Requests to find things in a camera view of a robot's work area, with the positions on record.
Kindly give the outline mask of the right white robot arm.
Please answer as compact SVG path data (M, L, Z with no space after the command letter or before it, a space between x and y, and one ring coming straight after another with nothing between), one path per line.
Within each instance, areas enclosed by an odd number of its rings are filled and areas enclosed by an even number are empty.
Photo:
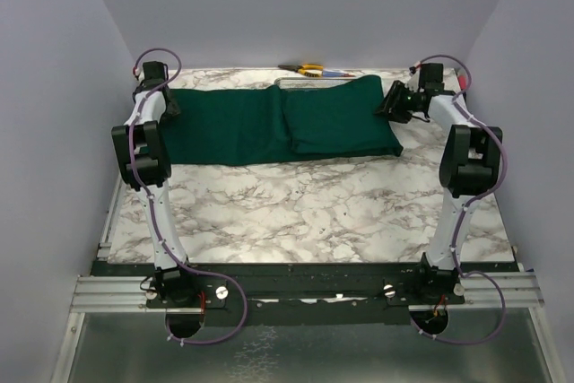
M399 124L434 122L448 134L439 165L442 209L423 262L432 270L458 271L474 212L506 175L506 153L501 129L471 114L464 92L446 89L443 72L441 63L412 66L409 81L394 81L374 114Z

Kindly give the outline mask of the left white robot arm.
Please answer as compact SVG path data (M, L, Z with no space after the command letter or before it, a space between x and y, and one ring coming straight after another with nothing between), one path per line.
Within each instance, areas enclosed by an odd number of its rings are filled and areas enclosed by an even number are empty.
M161 135L161 121L176 104L170 98L167 65L145 62L135 67L134 74L138 80L134 108L123 125L112 128L111 138L120 176L143 207L155 270L167 273L187 262L170 207L171 163Z

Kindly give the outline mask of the dark green surgical cloth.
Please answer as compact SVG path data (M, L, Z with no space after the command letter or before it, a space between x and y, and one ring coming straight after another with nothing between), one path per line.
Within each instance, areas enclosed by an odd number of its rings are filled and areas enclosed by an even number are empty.
M173 92L181 112L161 123L174 164L250 164L400 156L388 121L375 114L382 82L366 75L324 89Z

